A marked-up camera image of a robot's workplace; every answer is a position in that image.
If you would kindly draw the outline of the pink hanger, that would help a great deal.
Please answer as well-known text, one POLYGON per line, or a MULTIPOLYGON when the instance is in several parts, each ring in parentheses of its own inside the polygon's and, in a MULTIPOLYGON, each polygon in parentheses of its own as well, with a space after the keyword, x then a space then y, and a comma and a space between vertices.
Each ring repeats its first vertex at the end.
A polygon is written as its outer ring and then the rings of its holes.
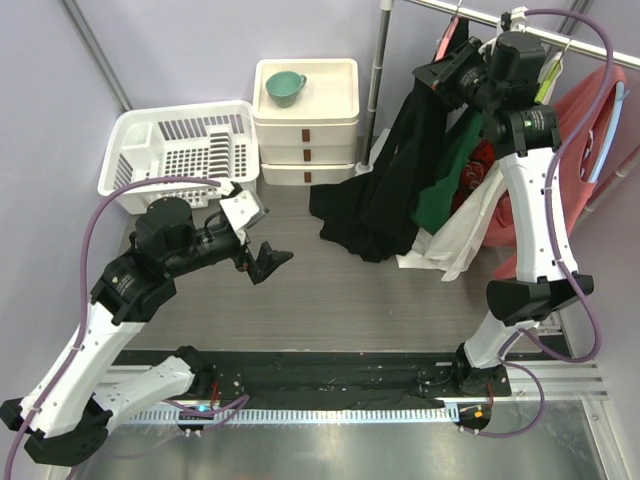
POLYGON ((447 53, 447 49, 451 43, 451 40, 454 36, 454 34, 456 33, 456 30, 458 28, 458 24, 459 24, 459 9, 461 6, 461 1, 459 1, 456 5, 456 9, 454 10, 454 13, 451 16, 451 19, 449 21, 449 24, 444 32, 444 34, 442 35, 439 43, 438 43, 438 48, 435 52, 435 56, 434 56, 434 60, 435 61, 439 61, 441 59, 443 59, 447 53))

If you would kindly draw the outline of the black t shirt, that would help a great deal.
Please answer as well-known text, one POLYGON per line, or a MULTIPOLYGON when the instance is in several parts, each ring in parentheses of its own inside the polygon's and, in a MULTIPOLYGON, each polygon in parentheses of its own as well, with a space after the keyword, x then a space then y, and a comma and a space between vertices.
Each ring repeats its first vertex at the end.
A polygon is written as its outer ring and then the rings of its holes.
POLYGON ((416 80, 389 135, 365 174, 339 184, 315 185, 309 212, 323 222, 319 237, 365 262, 409 252, 418 226, 411 219, 419 195, 445 178, 446 156, 457 144, 476 140, 482 119, 466 110, 452 127, 450 109, 416 80))

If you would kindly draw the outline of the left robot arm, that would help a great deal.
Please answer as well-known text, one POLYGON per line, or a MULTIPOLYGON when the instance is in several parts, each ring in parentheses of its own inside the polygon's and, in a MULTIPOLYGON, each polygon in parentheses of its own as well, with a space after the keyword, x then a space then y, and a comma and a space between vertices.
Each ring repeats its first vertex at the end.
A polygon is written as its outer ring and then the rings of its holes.
POLYGON ((5 401, 1 419, 28 438, 24 449, 37 464, 75 467, 90 458, 124 421, 179 395, 205 397, 214 366, 192 346, 159 365, 106 389, 99 388, 116 357, 176 295, 176 278, 231 260, 252 283, 266 280, 292 259, 263 243, 253 256, 247 231, 266 215, 249 191, 220 200, 216 225, 196 227, 181 198, 154 201, 135 223, 130 247, 111 261, 93 287, 87 319, 43 380, 23 397, 5 401))

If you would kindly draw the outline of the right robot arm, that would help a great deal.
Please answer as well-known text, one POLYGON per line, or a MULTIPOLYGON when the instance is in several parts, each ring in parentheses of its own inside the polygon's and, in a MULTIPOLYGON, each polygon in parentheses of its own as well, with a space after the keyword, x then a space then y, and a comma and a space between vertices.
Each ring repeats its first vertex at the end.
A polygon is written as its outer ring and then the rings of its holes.
POLYGON ((415 78, 453 109, 467 105, 482 116, 511 201, 516 270, 492 280, 489 311, 462 343, 451 380, 462 395, 478 396, 500 380, 501 362, 523 334, 561 308, 592 293, 591 276, 579 273, 568 242, 559 173, 562 141, 556 110, 536 101, 545 51, 525 32, 500 34, 489 55, 471 37, 440 60, 418 67, 415 78))

